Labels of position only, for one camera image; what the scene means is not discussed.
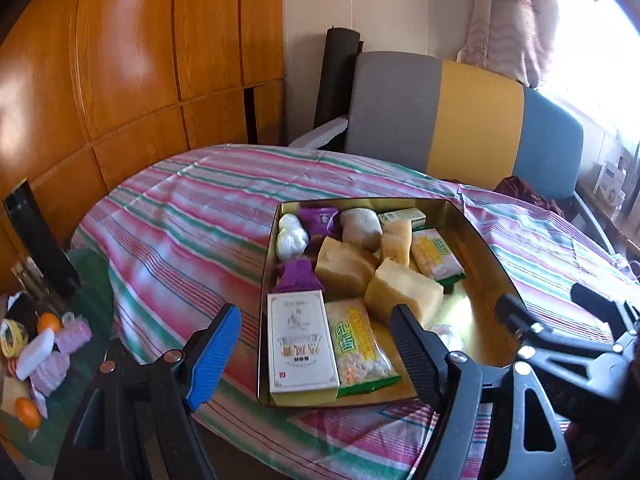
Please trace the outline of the yellow sponge cake piece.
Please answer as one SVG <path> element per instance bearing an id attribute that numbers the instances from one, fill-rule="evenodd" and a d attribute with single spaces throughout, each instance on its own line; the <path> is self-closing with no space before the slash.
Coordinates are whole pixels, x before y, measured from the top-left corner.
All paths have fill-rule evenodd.
<path id="1" fill-rule="evenodd" d="M 444 296 L 441 284 L 387 258 L 374 272 L 364 293 L 364 303 L 369 312 L 386 325 L 390 324 L 393 308 L 405 304 L 420 325 L 427 328 L 442 306 Z"/>

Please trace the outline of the green cracker packet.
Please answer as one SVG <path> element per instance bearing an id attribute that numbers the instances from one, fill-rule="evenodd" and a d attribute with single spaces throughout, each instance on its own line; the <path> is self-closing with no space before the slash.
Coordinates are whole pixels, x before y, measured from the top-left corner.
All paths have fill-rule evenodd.
<path id="1" fill-rule="evenodd" d="M 450 289 L 466 278 L 465 270 L 436 229 L 412 233 L 411 255 L 422 274 Z"/>

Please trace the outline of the brown paper box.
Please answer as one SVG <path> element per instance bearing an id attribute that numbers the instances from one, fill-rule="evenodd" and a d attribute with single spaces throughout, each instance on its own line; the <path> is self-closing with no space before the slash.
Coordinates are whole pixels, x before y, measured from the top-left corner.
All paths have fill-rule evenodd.
<path id="1" fill-rule="evenodd" d="M 279 405 L 336 399 L 340 386 L 333 344 L 320 290 L 267 296 L 269 392 Z"/>

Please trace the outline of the small green box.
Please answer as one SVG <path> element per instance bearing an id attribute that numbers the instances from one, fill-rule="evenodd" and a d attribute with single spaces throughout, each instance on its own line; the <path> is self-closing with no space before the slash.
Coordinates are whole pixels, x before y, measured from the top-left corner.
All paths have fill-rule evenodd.
<path id="1" fill-rule="evenodd" d="M 386 226 L 390 222 L 407 220 L 411 223 L 413 231 L 423 229 L 426 226 L 426 214 L 416 207 L 398 209 L 381 212 L 378 214 L 378 221 L 381 226 Z"/>

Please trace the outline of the white purple snack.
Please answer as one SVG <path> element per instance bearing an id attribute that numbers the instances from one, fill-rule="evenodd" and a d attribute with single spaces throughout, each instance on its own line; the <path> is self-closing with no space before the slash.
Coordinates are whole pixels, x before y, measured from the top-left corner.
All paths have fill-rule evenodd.
<path id="1" fill-rule="evenodd" d="M 295 214 L 284 214 L 278 222 L 276 241 L 277 256 L 280 260 L 298 258 L 305 252 L 309 235 Z"/>

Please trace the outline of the wooden side desk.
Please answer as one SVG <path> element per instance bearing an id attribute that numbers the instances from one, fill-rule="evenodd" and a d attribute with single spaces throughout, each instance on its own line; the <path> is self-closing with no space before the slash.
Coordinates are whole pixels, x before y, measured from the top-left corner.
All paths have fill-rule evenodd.
<path id="1" fill-rule="evenodd" d="M 639 219 L 629 218 L 628 214 L 616 210 L 580 182 L 576 191 L 598 220 L 616 252 L 630 260 L 639 259 Z"/>

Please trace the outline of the dark red cloth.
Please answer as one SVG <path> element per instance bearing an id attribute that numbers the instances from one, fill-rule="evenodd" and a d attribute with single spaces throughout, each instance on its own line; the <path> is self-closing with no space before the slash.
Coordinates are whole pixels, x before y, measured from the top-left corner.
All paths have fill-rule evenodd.
<path id="1" fill-rule="evenodd" d="M 560 218 L 565 218 L 562 208 L 555 200 L 548 200 L 548 198 L 538 194 L 528 183 L 517 176 L 502 179 L 495 187 L 495 192 L 516 198 L 521 202 L 534 205 L 546 211 L 551 211 Z"/>

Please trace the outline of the white carton box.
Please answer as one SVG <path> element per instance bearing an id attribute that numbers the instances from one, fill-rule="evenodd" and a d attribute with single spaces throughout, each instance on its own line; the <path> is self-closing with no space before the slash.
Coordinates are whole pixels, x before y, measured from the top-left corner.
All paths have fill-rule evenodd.
<path id="1" fill-rule="evenodd" d="M 593 194 L 614 210 L 620 210 L 625 199 L 623 191 L 625 179 L 626 170 L 607 160 L 601 166 Z"/>

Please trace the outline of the gold tin tray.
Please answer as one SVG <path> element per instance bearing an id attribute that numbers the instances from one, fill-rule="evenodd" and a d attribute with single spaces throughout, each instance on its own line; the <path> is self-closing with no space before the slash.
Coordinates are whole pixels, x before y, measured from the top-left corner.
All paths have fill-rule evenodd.
<path id="1" fill-rule="evenodd" d="M 503 367 L 512 362 L 516 339 L 496 317 L 497 300 L 504 294 L 518 296 L 513 282 L 506 274 L 494 252 L 472 226 L 469 219 L 450 200 L 441 198 L 357 197 L 335 200 L 306 200 L 285 202 L 278 206 L 269 237 L 264 273 L 262 274 L 262 305 L 260 306 L 260 336 L 258 341 L 256 398 L 274 408 L 269 383 L 268 294 L 277 285 L 276 227 L 284 214 L 298 214 L 302 208 L 334 207 L 338 211 L 357 207 L 369 208 L 378 214 L 416 208 L 426 217 L 426 225 L 436 229 L 462 264 L 465 278 L 447 286 L 442 299 L 421 285 L 426 280 L 415 263 L 401 269 L 397 263 L 382 259 L 372 274 L 372 283 L 361 289 L 361 297 L 370 315 L 376 341 L 382 346 L 400 374 L 400 381 L 371 393 L 340 396 L 333 402 L 322 402 L 314 396 L 300 401 L 302 408 L 353 408 L 380 403 L 414 399 L 416 390 L 402 364 L 400 354 L 390 334 L 392 304 L 406 304 L 420 325 L 428 330 L 436 325 L 448 325 L 464 342 L 463 352 L 480 365 Z"/>

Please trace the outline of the striped tablecloth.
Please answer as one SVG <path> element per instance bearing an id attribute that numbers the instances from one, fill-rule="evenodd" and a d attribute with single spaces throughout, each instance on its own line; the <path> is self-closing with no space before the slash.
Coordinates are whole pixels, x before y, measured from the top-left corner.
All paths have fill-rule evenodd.
<path id="1" fill-rule="evenodd" d="M 584 284 L 637 301 L 638 284 L 615 260 L 549 211 L 391 162 L 333 152 L 219 145 L 172 156 L 97 202 L 72 243 L 108 262 L 118 336 L 152 362 L 182 346 L 231 302 L 243 328 L 198 424 L 216 437 L 219 463 L 239 457 L 297 479 L 407 479 L 435 416 L 425 405 L 272 410 L 256 396 L 260 284 L 273 217 L 284 202 L 337 197 L 428 197 L 453 202 L 484 237 L 518 293 L 564 332 L 607 341 L 605 326 L 570 302 Z"/>

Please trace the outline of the grey yellow blue chair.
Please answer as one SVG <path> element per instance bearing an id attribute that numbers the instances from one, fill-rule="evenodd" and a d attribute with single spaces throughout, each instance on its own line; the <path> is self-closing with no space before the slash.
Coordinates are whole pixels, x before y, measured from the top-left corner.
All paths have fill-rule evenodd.
<path id="1" fill-rule="evenodd" d="M 581 216 L 614 250 L 577 191 L 584 129 L 562 107 L 506 77 L 404 52 L 357 58 L 349 111 L 293 141 L 318 150 L 345 136 L 349 154 L 394 162 L 440 180 L 492 190 L 518 177 Z"/>

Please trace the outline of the pink patterned curtain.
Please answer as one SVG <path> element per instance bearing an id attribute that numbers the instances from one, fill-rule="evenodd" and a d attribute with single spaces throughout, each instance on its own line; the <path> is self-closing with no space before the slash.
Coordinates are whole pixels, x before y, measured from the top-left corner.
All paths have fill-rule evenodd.
<path id="1" fill-rule="evenodd" d="M 558 21 L 558 0 L 474 0 L 457 61 L 537 88 Z"/>

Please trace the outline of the black rolled mat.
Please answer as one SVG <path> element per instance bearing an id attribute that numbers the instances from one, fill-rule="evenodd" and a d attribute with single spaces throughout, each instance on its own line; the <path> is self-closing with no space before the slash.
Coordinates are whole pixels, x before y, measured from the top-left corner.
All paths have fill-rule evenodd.
<path id="1" fill-rule="evenodd" d="M 326 31 L 314 128 L 348 113 L 360 52 L 360 33 L 356 30 L 331 27 Z"/>

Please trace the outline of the orange wooden wardrobe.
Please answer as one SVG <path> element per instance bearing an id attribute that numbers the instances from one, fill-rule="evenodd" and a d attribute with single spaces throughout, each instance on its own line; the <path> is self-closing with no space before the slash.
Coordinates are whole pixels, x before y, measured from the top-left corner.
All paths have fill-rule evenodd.
<path id="1" fill-rule="evenodd" d="M 284 140 L 282 0 L 30 0 L 1 46 L 1 188 L 58 244 L 140 170 Z"/>

